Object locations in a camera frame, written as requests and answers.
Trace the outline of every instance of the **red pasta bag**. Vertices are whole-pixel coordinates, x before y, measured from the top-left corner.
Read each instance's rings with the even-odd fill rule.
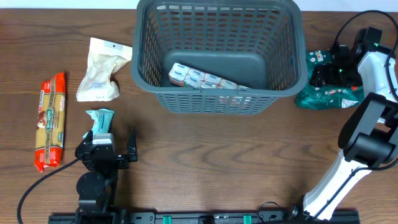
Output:
[[[65,97],[63,72],[42,83],[35,147],[35,166],[39,172],[48,166],[57,167],[61,162]]]

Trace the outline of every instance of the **product label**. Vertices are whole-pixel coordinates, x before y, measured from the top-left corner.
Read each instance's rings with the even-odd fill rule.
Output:
[[[58,133],[58,142],[62,142],[63,133]]]
[[[322,62],[322,61],[323,61],[323,56],[322,56],[320,50],[317,51],[317,52],[315,52],[315,55],[317,55],[317,58],[318,58],[318,61],[319,61],[319,62]]]
[[[100,123],[99,128],[104,129],[104,122],[105,122],[105,114],[102,114],[102,116],[99,117],[99,123]]]
[[[45,125],[45,131],[51,131],[53,126],[54,109],[47,109],[47,111],[45,112],[45,117],[47,120],[47,124]]]
[[[342,99],[341,108],[349,108],[350,106],[354,106],[357,102],[358,101]]]
[[[346,93],[346,92],[342,91],[341,89],[325,91],[325,95],[333,95],[335,93]]]
[[[44,99],[44,90],[40,91],[40,103],[39,103],[39,112],[43,110],[43,99]]]
[[[106,83],[93,83],[89,89],[105,89],[106,88]]]
[[[54,107],[54,98],[55,98],[55,79],[51,79],[51,88],[50,88],[50,99],[49,99],[49,108]]]
[[[191,79],[194,82],[198,82],[198,80],[196,78],[189,77],[189,79]]]
[[[61,96],[60,111],[63,111],[63,109],[65,109],[65,97]]]
[[[51,131],[45,132],[44,162],[50,163]]]

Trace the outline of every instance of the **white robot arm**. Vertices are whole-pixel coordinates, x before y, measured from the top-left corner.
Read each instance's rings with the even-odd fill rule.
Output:
[[[340,150],[333,165],[318,185],[304,195],[301,212],[306,219],[330,220],[337,205],[359,180],[372,170],[383,169],[379,166],[391,163],[397,155],[398,104],[392,92],[398,89],[396,62],[390,58],[386,65],[391,49],[379,46],[380,38],[381,31],[371,27],[358,32],[351,56],[355,57],[352,62],[358,67],[366,99],[342,129]],[[376,129],[377,122],[391,130],[386,133]]]

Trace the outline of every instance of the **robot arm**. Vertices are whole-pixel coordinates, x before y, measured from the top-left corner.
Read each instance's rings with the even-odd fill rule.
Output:
[[[385,96],[387,100],[396,101],[390,91],[386,68],[384,67],[388,55],[382,52],[367,52],[358,65],[358,73],[361,75],[364,94],[377,93]],[[396,61],[390,58],[389,71],[394,89],[398,89],[394,67]]]
[[[390,131],[374,126],[382,118]],[[303,198],[308,217],[329,220],[344,196],[372,170],[393,161],[398,153],[398,104],[384,96],[368,96],[340,132],[338,157],[319,184]]]

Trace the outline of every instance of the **black cable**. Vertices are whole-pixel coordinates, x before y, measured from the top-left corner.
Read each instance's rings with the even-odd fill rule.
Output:
[[[337,197],[337,195],[344,189],[344,187],[347,185],[347,183],[355,176],[356,173],[358,173],[361,170],[371,170],[371,171],[383,171],[383,170],[388,170],[390,168],[393,168],[395,165],[398,164],[398,158],[394,160],[394,162],[391,162],[390,164],[384,166],[384,167],[362,167],[358,168],[348,176],[348,178],[344,181],[344,183],[340,186],[340,188],[336,191],[336,193],[332,196],[331,199],[329,199],[326,204],[317,212],[317,214],[314,216],[314,219],[318,218],[319,215],[325,211],[325,209],[332,203],[332,201]]]
[[[258,217],[258,219],[260,219],[263,223],[265,223],[265,222],[264,222],[264,219],[260,217],[260,209],[261,209],[263,206],[269,205],[269,204],[274,204],[274,205],[276,205],[276,206],[278,206],[278,207],[280,208],[280,206],[279,206],[276,202],[264,202],[264,203],[259,207],[259,209],[257,210],[257,217]]]
[[[68,167],[74,165],[74,164],[75,164],[76,162],[78,162],[80,159],[81,159],[81,157],[78,157],[77,159],[75,159],[74,161],[71,161],[71,162],[68,163],[67,165],[65,165],[65,166],[63,166],[63,167],[61,167],[61,168],[59,168],[59,169],[57,169],[57,170],[55,170],[55,171],[53,171],[53,172],[51,172],[51,173],[45,175],[45,176],[43,176],[42,178],[40,178],[38,181],[36,181],[34,184],[32,184],[32,186],[30,186],[30,187],[26,190],[24,196],[22,196],[21,200],[19,201],[18,208],[17,208],[17,219],[18,219],[19,224],[23,224],[22,218],[21,218],[21,210],[22,210],[22,204],[24,203],[24,201],[25,201],[27,195],[29,195],[29,193],[30,193],[36,186],[38,186],[39,183],[43,182],[43,180],[45,180],[45,179],[51,177],[52,175],[56,174],[57,172],[63,171],[64,169],[66,169],[66,168],[68,168]]]
[[[358,16],[361,16],[363,14],[367,14],[367,13],[378,13],[378,14],[382,14],[384,16],[387,16],[387,18],[389,18],[391,20],[391,22],[393,23],[394,27],[396,28],[396,32],[397,32],[397,39],[396,42],[394,44],[394,47],[392,48],[392,50],[390,51],[389,55],[387,56],[387,60],[386,60],[386,64],[384,65],[386,68],[386,74],[387,74],[387,81],[388,81],[388,85],[390,88],[390,92],[393,95],[394,99],[396,100],[396,102],[398,102],[398,96],[396,93],[396,89],[394,88],[393,84],[392,84],[392,80],[391,80],[391,74],[390,74],[390,70],[389,70],[389,66],[390,66],[390,59],[392,57],[392,54],[396,51],[397,45],[398,45],[398,24],[395,21],[395,19],[390,16],[390,14],[386,13],[386,12],[382,12],[379,10],[368,10],[368,11],[363,11],[358,13],[357,15],[353,16],[351,19],[349,19],[344,25],[343,27],[339,30],[339,32],[337,33],[337,36],[335,38],[335,41],[333,42],[332,48],[337,44],[337,40],[341,34],[341,32],[343,31],[343,29],[355,18],[357,18]]]

